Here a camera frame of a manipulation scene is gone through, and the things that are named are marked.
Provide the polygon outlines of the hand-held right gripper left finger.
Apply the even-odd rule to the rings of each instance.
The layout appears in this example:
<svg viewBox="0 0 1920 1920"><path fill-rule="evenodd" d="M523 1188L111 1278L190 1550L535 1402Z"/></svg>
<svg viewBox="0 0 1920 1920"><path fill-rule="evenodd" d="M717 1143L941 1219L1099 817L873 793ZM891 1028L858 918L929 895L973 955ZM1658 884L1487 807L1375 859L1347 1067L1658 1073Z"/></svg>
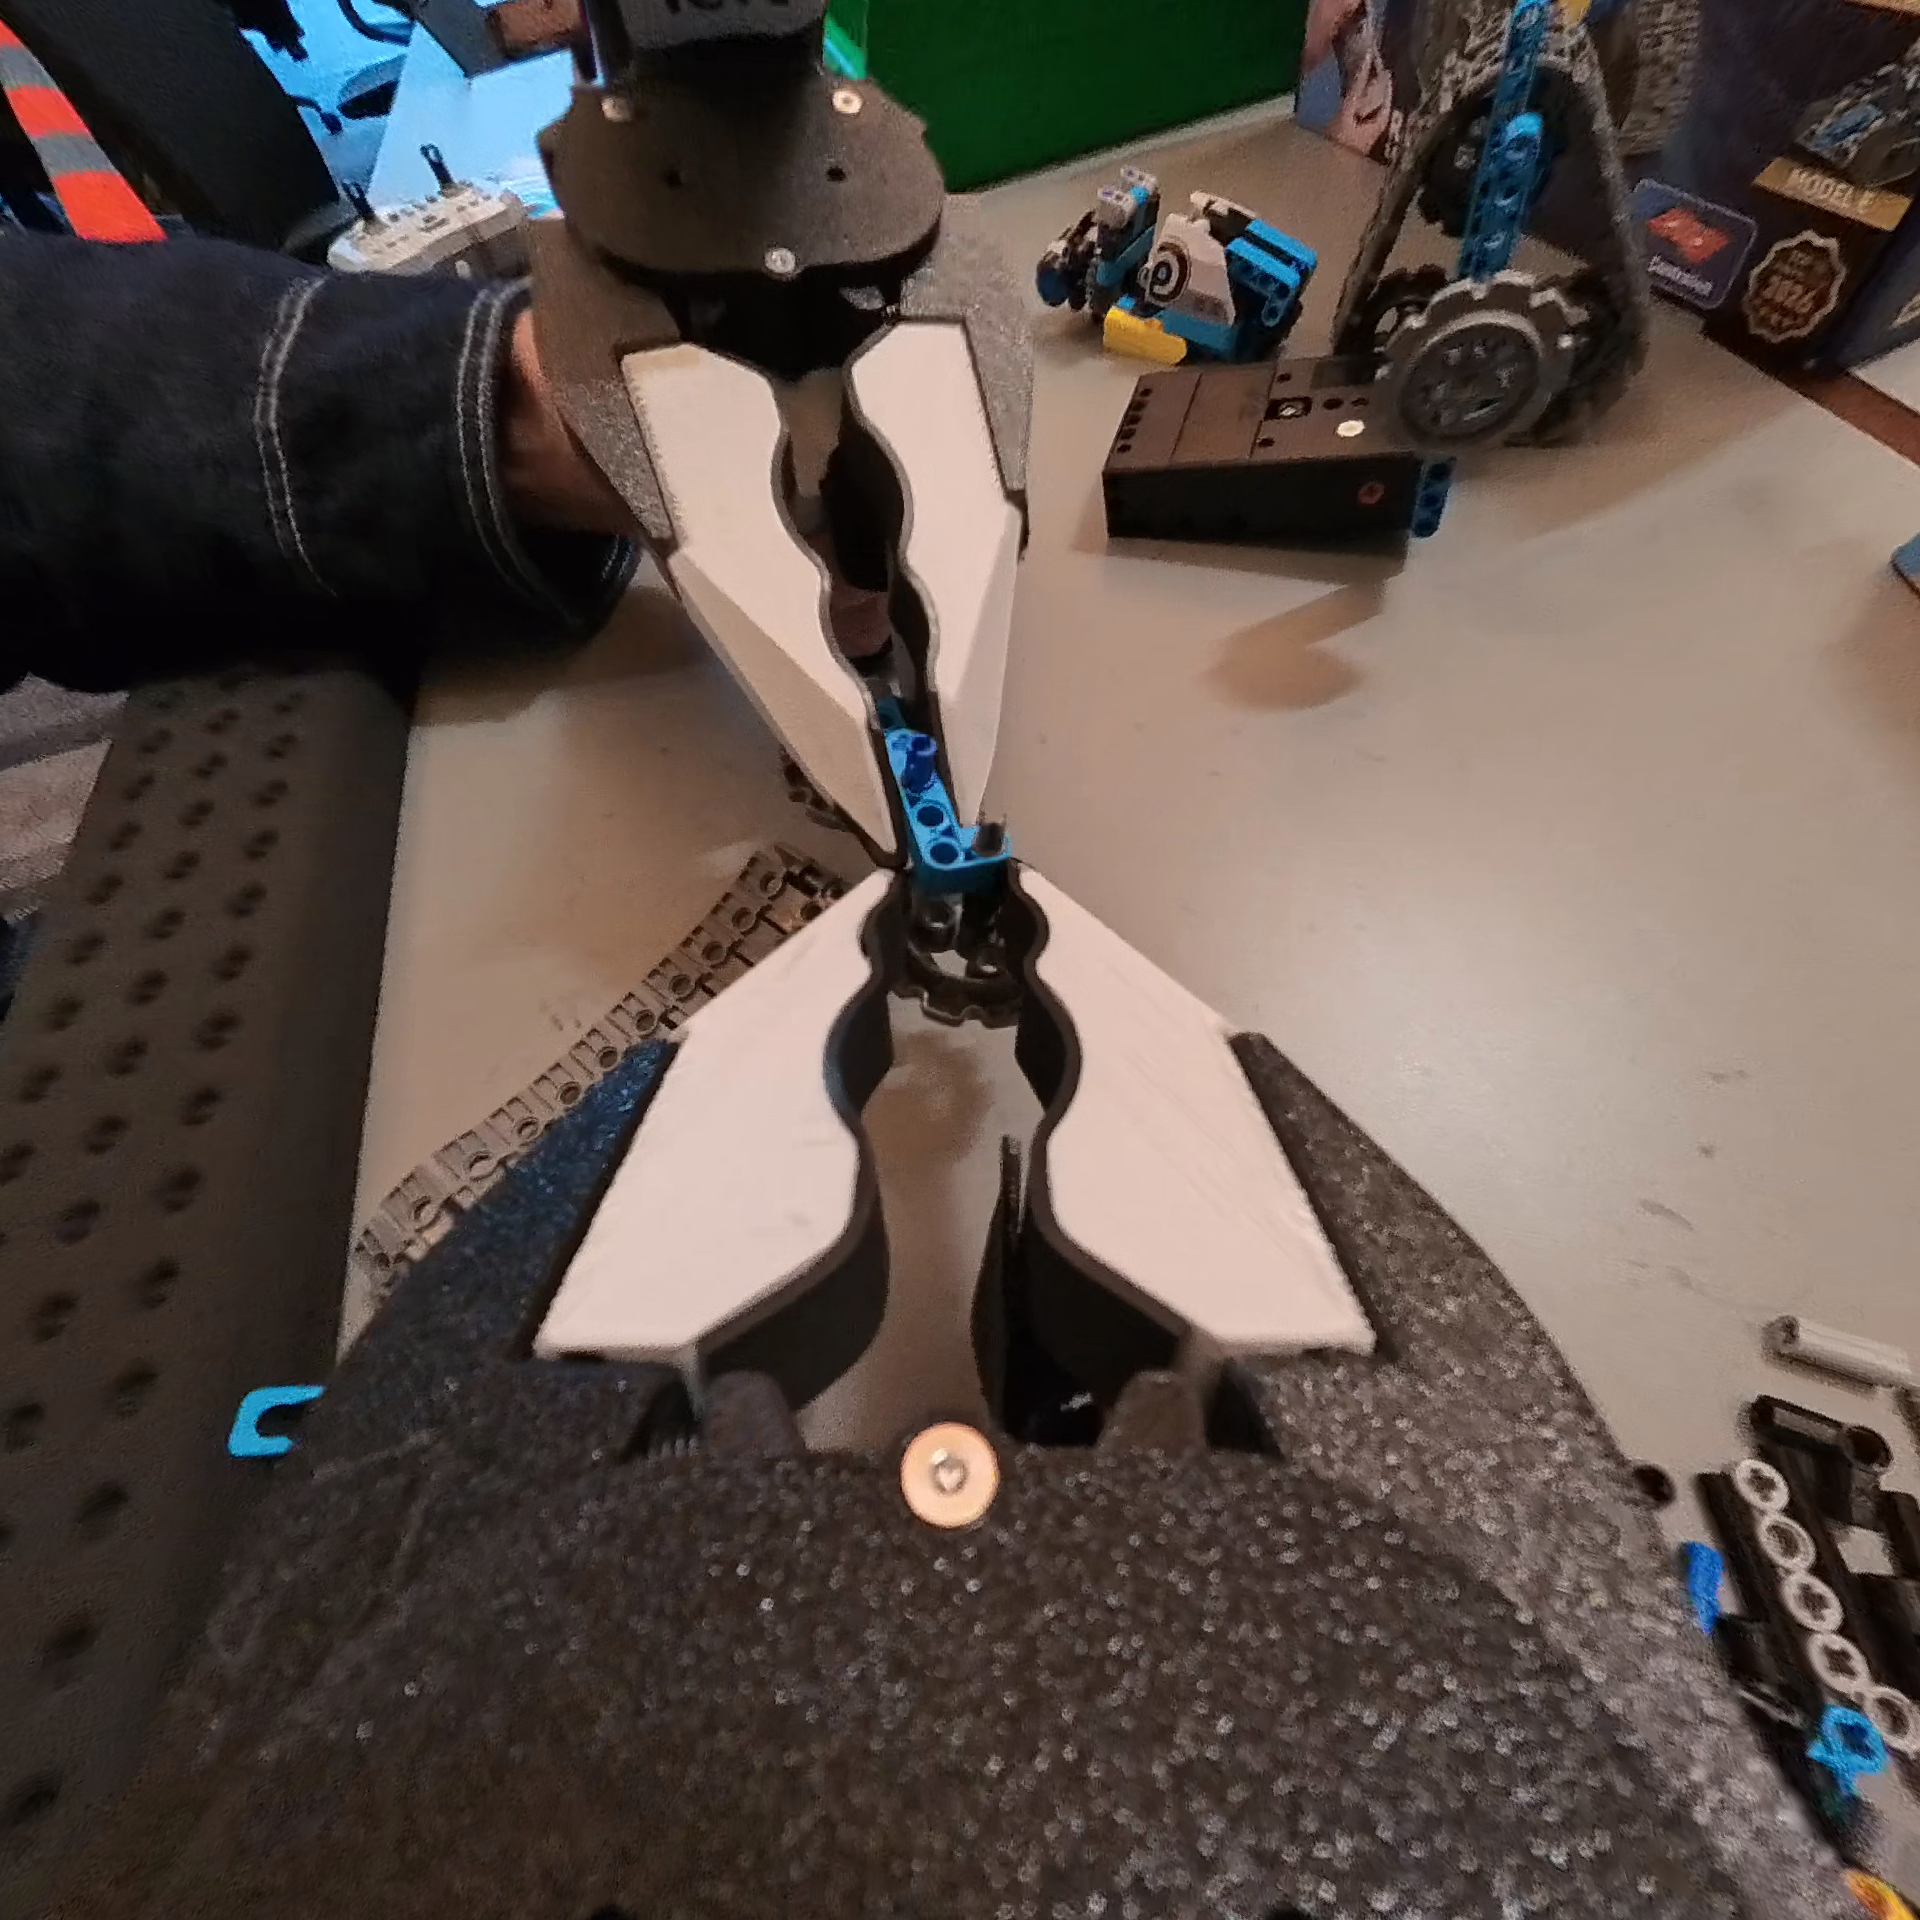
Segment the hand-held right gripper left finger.
<svg viewBox="0 0 1920 1920"><path fill-rule="evenodd" d="M856 1058L891 1062L899 883L858 883L685 1026L535 1356L720 1370L856 1252L873 1202Z"/></svg>

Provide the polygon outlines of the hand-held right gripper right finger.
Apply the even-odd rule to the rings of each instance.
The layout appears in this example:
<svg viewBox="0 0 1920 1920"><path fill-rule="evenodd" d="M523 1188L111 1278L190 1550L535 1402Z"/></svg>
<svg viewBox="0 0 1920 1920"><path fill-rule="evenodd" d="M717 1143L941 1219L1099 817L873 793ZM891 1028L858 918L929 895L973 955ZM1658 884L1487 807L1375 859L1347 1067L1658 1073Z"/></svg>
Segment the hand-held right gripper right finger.
<svg viewBox="0 0 1920 1920"><path fill-rule="evenodd" d="M1034 866L1011 878L1041 1105L1023 1252L1071 1377L1376 1348L1231 1022Z"/></svg>

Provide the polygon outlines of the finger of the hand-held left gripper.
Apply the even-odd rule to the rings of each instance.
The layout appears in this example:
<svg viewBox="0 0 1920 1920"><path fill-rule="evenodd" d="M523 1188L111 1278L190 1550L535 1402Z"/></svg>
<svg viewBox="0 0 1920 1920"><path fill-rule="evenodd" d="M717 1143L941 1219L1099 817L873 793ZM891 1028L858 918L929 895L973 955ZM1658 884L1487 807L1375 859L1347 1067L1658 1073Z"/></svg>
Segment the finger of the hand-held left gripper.
<svg viewBox="0 0 1920 1920"><path fill-rule="evenodd" d="M833 637L829 567L784 506L775 386L693 343L629 351L621 373L671 523L666 578L789 759L899 866L873 700Z"/></svg>
<svg viewBox="0 0 1920 1920"><path fill-rule="evenodd" d="M849 369L849 401L899 497L895 557L926 730L952 797L978 807L1000 746L1025 519L1001 482L965 327L882 329Z"/></svg>

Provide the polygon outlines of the grey toy track belt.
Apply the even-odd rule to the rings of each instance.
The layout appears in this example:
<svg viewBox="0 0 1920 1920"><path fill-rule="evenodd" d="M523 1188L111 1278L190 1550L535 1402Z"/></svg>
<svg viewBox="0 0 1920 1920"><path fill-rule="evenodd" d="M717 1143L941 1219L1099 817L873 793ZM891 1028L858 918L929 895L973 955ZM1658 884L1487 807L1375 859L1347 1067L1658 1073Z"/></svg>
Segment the grey toy track belt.
<svg viewBox="0 0 1920 1920"><path fill-rule="evenodd" d="M615 1067L674 1041L730 986L793 939L849 891L817 857L753 853L726 893L557 1062L413 1169L369 1214L349 1279L383 1303L399 1276L438 1245Z"/></svg>

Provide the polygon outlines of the black motor battery block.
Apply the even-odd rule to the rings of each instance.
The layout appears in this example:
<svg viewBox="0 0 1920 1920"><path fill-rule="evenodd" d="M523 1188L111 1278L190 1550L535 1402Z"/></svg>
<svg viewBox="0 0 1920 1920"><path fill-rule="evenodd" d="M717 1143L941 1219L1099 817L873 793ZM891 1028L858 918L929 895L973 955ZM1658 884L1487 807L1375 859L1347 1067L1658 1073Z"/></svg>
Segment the black motor battery block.
<svg viewBox="0 0 1920 1920"><path fill-rule="evenodd" d="M1102 468L1127 540L1431 537L1464 460L1626 396L1651 287L1600 57L1562 4L1478 4L1341 291L1329 351L1142 373Z"/></svg>

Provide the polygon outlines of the black toy sprocket wheel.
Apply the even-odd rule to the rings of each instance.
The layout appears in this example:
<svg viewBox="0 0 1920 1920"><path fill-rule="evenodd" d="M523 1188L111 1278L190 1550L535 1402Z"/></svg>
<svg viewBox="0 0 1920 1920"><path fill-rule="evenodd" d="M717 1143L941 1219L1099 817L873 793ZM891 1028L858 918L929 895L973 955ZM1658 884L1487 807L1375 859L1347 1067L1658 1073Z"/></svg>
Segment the black toy sprocket wheel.
<svg viewBox="0 0 1920 1920"><path fill-rule="evenodd" d="M1035 932L1009 876L961 895L912 891L890 995L936 1025L1011 1031L1023 1020Z"/></svg>

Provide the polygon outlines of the short blue toy beam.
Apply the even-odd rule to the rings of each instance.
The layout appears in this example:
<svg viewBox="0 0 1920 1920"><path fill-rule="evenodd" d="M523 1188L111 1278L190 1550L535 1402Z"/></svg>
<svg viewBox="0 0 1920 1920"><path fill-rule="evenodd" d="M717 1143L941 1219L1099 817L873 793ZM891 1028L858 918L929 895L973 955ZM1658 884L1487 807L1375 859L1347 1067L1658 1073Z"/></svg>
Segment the short blue toy beam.
<svg viewBox="0 0 1920 1920"><path fill-rule="evenodd" d="M1000 822L967 822L954 801L936 735L907 725L896 695L875 707L887 771L901 802L905 861L922 898L986 898L1005 887L1014 851Z"/></svg>

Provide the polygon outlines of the person's left forearm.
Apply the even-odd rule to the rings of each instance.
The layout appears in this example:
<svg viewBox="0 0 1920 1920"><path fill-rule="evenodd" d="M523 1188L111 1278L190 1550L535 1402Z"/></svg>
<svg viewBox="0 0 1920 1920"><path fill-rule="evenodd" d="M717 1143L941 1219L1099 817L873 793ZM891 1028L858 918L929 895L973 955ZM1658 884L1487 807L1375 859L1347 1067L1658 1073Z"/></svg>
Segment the person's left forearm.
<svg viewBox="0 0 1920 1920"><path fill-rule="evenodd" d="M520 281L6 230L2 685L86 692L602 631L637 537L514 519Z"/></svg>

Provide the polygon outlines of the person's left hand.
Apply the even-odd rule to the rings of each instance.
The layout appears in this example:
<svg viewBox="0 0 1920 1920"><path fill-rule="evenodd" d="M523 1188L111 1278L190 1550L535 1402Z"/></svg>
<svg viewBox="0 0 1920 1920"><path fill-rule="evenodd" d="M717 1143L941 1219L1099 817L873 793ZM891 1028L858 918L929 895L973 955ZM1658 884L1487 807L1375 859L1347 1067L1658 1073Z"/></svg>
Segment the person's left hand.
<svg viewBox="0 0 1920 1920"><path fill-rule="evenodd" d="M496 380L496 466L518 521L629 540L638 521L573 435L545 373L538 323L518 310Z"/></svg>

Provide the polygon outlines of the grey remote controller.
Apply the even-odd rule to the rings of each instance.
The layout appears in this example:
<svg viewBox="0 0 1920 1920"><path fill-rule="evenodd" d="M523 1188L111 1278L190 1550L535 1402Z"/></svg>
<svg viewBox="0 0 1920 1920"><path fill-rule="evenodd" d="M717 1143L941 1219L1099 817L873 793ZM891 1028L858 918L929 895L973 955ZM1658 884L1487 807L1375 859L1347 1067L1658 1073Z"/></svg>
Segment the grey remote controller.
<svg viewBox="0 0 1920 1920"><path fill-rule="evenodd" d="M421 157L438 194L395 209L355 202L358 219L327 246L327 267L349 274L448 274L512 281L528 273L534 215L509 188L458 178L433 142Z"/></svg>

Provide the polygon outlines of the small blue white toy robot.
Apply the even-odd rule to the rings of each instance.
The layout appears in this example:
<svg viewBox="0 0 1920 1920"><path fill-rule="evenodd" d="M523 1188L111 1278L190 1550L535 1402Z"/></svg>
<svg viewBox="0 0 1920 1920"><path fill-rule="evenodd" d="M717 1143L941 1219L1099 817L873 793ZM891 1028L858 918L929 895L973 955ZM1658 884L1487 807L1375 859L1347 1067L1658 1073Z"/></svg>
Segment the small blue white toy robot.
<svg viewBox="0 0 1920 1920"><path fill-rule="evenodd" d="M1161 181L1121 166L1035 267L1038 294L1097 324L1106 349L1176 369L1277 358L1297 327L1318 254L1209 191L1165 209Z"/></svg>

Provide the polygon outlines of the green storage bin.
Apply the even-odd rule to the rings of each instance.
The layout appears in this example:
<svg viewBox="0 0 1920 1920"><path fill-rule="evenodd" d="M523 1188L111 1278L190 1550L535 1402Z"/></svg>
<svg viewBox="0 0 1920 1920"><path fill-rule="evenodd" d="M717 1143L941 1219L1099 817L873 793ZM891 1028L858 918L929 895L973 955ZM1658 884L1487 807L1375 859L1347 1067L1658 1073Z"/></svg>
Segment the green storage bin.
<svg viewBox="0 0 1920 1920"><path fill-rule="evenodd" d="M830 63L969 191L1287 95L1309 3L830 3Z"/></svg>

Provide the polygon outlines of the black office chair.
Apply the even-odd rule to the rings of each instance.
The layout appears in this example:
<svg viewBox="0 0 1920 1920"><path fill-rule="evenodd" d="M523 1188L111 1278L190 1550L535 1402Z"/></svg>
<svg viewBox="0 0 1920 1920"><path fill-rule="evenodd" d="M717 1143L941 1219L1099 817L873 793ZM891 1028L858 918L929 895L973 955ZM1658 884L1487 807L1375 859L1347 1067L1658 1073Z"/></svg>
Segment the black office chair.
<svg viewBox="0 0 1920 1920"><path fill-rule="evenodd" d="M225 4L6 3L6 22L135 186L197 234L318 255L344 204Z"/></svg>

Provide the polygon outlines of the blue brick separator tool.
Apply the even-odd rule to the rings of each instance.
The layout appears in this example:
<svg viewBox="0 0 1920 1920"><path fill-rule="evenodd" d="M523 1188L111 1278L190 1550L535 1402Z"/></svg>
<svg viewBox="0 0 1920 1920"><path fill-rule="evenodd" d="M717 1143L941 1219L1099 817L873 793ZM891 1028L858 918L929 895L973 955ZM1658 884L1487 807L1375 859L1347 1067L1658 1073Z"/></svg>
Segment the blue brick separator tool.
<svg viewBox="0 0 1920 1920"><path fill-rule="evenodd" d="M326 1382L266 1382L253 1388L232 1415L226 1453L235 1461L273 1461L293 1453L305 1419L320 1404Z"/></svg>

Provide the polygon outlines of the black dimpled pad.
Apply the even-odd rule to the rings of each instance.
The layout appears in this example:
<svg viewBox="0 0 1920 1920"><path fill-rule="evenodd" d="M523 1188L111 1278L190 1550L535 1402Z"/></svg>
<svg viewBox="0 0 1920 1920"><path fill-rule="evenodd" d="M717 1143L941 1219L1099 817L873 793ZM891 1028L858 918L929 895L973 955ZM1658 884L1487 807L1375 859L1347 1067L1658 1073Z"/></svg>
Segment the black dimpled pad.
<svg viewBox="0 0 1920 1920"><path fill-rule="evenodd" d="M333 1366L407 738L351 667L137 692L6 1020L6 1916L202 1631L233 1412Z"/></svg>

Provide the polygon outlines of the orange traffic cone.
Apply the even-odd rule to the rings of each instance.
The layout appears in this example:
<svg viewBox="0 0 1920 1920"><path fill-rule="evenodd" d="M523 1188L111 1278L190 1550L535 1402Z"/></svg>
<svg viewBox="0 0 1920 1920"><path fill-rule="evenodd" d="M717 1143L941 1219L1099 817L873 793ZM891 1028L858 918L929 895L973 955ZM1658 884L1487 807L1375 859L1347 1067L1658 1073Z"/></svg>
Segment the orange traffic cone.
<svg viewBox="0 0 1920 1920"><path fill-rule="evenodd" d="M111 246L152 246L168 238L158 215L9 22L2 26L2 99L6 123L46 174L63 230Z"/></svg>

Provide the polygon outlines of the pile of red black bricks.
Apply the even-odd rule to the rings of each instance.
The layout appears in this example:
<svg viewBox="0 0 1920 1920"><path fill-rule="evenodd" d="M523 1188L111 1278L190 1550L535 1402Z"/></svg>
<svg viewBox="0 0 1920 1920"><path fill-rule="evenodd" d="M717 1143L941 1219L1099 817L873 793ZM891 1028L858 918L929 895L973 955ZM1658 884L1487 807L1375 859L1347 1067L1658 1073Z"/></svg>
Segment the pile of red black bricks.
<svg viewBox="0 0 1920 1920"><path fill-rule="evenodd" d="M1749 1398L1671 1563L1721 1678L1864 1916L1918 1916L1918 1503L1880 1427Z"/></svg>

